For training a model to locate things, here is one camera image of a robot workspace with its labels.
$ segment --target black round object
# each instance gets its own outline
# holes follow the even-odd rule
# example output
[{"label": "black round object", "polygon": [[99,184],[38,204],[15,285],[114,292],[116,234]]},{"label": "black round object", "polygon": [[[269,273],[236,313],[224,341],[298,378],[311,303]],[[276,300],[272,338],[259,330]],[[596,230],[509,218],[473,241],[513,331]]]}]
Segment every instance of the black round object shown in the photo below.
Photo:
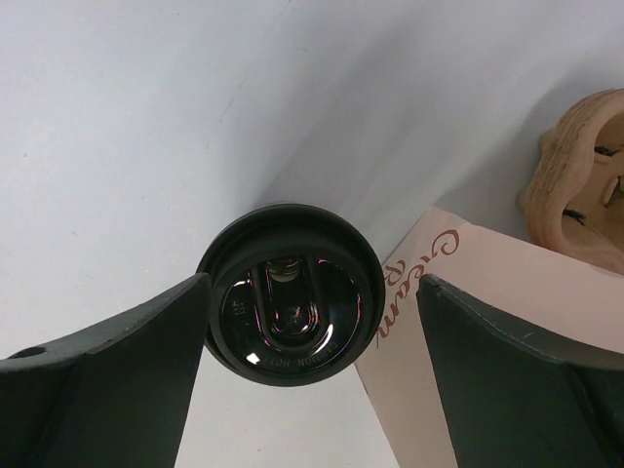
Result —
[{"label": "black round object", "polygon": [[255,382],[295,386],[349,366],[381,321],[385,287],[366,239],[304,205],[246,214],[214,239],[198,272],[211,279],[206,346]]}]

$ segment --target black plastic part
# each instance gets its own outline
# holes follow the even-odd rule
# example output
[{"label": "black plastic part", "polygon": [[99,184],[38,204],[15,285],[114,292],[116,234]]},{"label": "black plastic part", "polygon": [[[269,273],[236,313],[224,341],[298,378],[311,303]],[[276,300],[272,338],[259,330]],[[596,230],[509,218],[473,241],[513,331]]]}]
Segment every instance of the black plastic part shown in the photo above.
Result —
[{"label": "black plastic part", "polygon": [[624,466],[624,355],[435,276],[418,304],[459,468]]},{"label": "black plastic part", "polygon": [[208,306],[207,277],[195,275],[0,361],[0,467],[173,467]]},{"label": "black plastic part", "polygon": [[347,221],[318,208],[275,205],[243,216],[216,237],[198,272],[209,274],[214,291],[206,346],[255,382],[328,378],[366,349],[381,320],[385,287],[373,249]]}]

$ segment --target reflective glossy surface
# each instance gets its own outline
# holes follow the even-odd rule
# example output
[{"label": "reflective glossy surface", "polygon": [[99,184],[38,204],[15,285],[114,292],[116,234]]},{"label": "reflective glossy surface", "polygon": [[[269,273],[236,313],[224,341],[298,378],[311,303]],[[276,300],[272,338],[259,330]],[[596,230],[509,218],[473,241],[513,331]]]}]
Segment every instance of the reflective glossy surface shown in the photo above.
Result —
[{"label": "reflective glossy surface", "polygon": [[326,260],[300,257],[296,274],[276,281],[274,266],[286,264],[277,260],[261,263],[232,285],[220,310],[221,332],[246,366],[298,375],[349,348],[360,328],[362,300],[351,278]]}]

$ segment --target white wall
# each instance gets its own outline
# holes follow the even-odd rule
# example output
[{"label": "white wall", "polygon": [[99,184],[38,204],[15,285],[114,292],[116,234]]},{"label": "white wall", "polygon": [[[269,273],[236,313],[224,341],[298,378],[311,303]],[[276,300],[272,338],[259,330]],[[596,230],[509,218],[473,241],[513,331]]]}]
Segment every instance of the white wall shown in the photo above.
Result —
[{"label": "white wall", "polygon": [[[436,202],[522,237],[514,197],[538,135],[624,83],[622,14],[619,0],[1,1],[0,356],[172,286],[272,201],[344,215],[380,256]],[[352,370],[276,390],[205,356],[178,466],[395,463]]]}]

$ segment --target tan figurine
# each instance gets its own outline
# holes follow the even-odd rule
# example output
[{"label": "tan figurine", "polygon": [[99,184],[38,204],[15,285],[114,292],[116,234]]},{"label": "tan figurine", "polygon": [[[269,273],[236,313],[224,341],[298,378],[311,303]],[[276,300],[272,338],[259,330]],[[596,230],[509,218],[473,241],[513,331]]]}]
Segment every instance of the tan figurine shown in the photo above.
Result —
[{"label": "tan figurine", "polygon": [[540,146],[519,197],[531,239],[624,274],[624,90],[584,98]]}]

